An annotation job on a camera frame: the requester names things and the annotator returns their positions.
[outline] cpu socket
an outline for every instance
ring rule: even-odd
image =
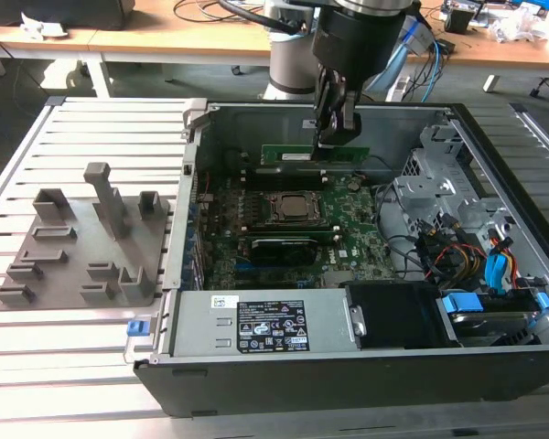
[[[308,222],[321,219],[319,197],[313,192],[280,192],[269,194],[271,218],[267,223]]]

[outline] green circuit board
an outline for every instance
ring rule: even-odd
[[[274,165],[280,162],[308,162],[313,152],[312,145],[263,145],[261,164]],[[329,151],[325,162],[361,163],[366,159],[368,147],[342,146]]]
[[[374,224],[374,203],[368,187],[348,188],[361,179],[352,175],[329,177],[318,195],[321,215],[339,225],[341,239],[318,247],[313,264],[298,267],[256,269],[245,251],[247,238],[240,233],[244,189],[231,180],[213,194],[217,211],[210,210],[215,227],[204,234],[208,269],[207,290],[334,287],[347,280],[395,278],[393,264]]]

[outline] power supply label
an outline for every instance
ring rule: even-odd
[[[309,350],[302,300],[238,302],[238,350],[242,354]]]

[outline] wooden table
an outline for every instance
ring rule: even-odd
[[[427,8],[440,3],[440,0],[425,0],[423,12],[429,13]],[[270,44],[263,27],[243,23],[189,23],[174,16],[174,4],[175,0],[136,0],[135,11],[123,31],[71,29],[68,38],[39,42],[25,36],[17,27],[0,27],[0,41],[15,58],[73,58],[87,62],[100,97],[111,95],[106,61],[269,64]],[[216,15],[226,14],[218,6],[210,11]],[[179,12],[183,16],[202,18],[195,5]],[[484,76],[497,75],[490,78],[486,91],[491,90],[498,76],[549,77],[549,55],[544,50],[544,41],[500,44],[488,37],[486,29],[470,29],[468,35],[460,36],[441,33],[443,22],[431,16],[428,21],[437,37],[456,44],[456,52],[447,63],[448,72],[472,70]],[[1,48],[0,58],[8,58]],[[410,58],[412,64],[421,60]]]

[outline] motherboard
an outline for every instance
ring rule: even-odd
[[[395,277],[364,176],[205,179],[203,289],[331,288]]]

